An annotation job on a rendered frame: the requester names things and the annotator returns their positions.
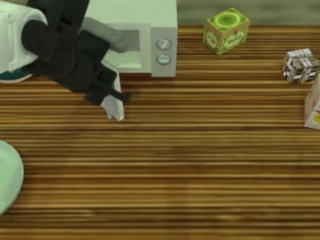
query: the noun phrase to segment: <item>wooden table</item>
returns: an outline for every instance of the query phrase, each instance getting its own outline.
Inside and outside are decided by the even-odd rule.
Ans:
[[[25,183],[1,240],[318,240],[320,131],[285,52],[319,27],[252,27],[225,55],[181,27],[177,77],[124,75],[123,122],[54,82],[0,86],[0,134]]]

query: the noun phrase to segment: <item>wood grain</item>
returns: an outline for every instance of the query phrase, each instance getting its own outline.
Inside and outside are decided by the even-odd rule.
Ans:
[[[179,30],[177,77],[124,74],[123,122],[44,78],[0,86],[0,133],[25,182],[4,240],[318,240],[320,134],[285,52],[320,28],[253,26],[217,56]]]

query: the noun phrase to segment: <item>teal bowl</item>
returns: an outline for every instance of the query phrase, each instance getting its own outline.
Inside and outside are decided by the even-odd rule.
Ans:
[[[20,69],[14,70],[13,72],[6,71],[0,74],[0,83],[3,84],[14,84],[20,83],[26,79],[29,79],[32,75],[21,71]]]

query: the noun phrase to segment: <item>microwave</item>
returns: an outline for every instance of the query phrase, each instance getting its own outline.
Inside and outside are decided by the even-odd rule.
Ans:
[[[126,35],[126,51],[110,49],[102,63],[119,73],[176,76],[177,0],[91,0],[85,16]]]

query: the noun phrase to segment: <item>knob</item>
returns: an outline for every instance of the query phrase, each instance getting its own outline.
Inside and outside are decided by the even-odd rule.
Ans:
[[[171,62],[171,57],[167,54],[162,54],[156,58],[156,61],[160,65],[168,65]]]
[[[156,47],[162,51],[170,49],[171,46],[172,42],[167,38],[164,38],[156,42]]]

